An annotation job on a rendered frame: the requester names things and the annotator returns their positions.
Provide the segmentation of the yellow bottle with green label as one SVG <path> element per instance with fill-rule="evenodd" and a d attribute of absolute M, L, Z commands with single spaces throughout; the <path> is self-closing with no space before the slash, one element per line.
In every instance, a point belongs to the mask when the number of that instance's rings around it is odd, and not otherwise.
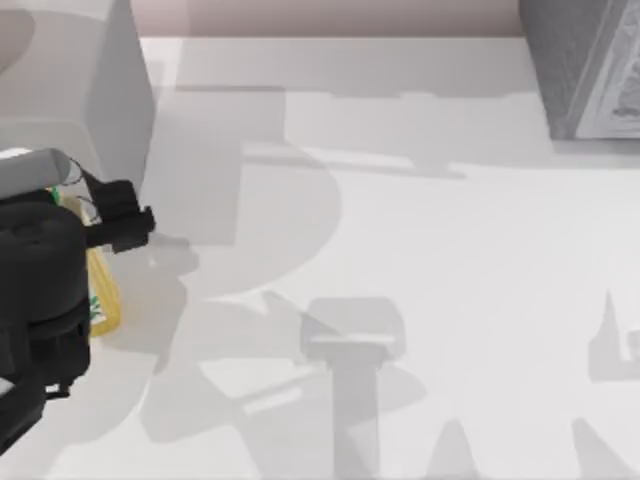
<path fill-rule="evenodd" d="M 48 188 L 57 205 L 73 211 L 89 226 L 96 223 L 84 208 L 87 200 L 65 196 L 58 187 Z M 121 302 L 118 285 L 101 248 L 87 252 L 90 301 L 90 334 L 99 337 L 115 330 L 121 322 Z"/>

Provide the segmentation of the pale grey rounded box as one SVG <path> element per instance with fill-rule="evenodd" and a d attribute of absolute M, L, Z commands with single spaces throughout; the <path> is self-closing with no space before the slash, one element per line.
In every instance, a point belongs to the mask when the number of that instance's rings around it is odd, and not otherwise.
<path fill-rule="evenodd" d="M 82 168 L 70 156 L 55 148 L 0 151 L 0 200 L 83 179 Z"/>

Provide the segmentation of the white sink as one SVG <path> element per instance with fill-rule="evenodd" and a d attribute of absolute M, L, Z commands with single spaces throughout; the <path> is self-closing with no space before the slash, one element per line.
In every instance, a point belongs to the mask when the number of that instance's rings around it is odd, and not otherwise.
<path fill-rule="evenodd" d="M 141 188 L 156 109 L 131 0 L 0 0 L 0 151 Z"/>

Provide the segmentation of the grey cabinet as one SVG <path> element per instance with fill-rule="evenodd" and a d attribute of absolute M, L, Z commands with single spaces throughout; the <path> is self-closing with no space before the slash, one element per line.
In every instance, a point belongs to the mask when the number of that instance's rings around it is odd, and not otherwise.
<path fill-rule="evenodd" d="M 640 0 L 519 0 L 554 140 L 640 140 Z"/>

